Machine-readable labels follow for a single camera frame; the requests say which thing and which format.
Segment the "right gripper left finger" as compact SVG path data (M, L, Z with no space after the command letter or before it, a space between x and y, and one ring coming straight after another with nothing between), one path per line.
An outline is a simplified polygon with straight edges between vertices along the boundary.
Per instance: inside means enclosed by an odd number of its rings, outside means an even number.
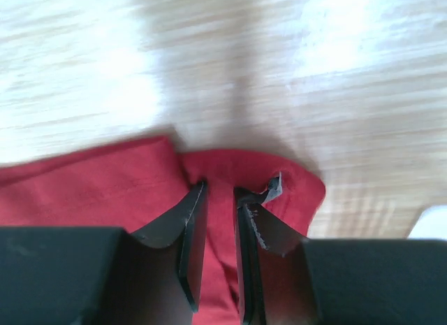
M133 233L1 229L2 324L190 324L198 311L207 184Z

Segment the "white plastic basket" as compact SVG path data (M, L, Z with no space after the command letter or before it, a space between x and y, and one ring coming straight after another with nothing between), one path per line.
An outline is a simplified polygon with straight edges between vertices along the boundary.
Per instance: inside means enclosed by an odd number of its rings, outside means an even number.
M425 209L408 239L447 240L447 205L433 205Z

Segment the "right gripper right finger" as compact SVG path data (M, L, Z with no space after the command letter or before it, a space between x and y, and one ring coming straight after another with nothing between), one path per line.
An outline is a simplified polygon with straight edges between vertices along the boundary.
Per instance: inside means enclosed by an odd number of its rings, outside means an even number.
M282 193L236 187L243 324L445 324L446 242L311 239L265 208Z

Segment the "dark red t-shirt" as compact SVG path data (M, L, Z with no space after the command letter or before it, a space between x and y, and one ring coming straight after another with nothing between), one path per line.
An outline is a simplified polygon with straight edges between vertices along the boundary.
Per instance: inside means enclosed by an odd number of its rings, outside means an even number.
M238 324L233 190L263 192L281 176L266 208L302 234L325 198L305 167L264 152L214 149L178 153L158 136L1 169L1 224L123 226L135 231L208 182L208 218L199 311L194 324Z

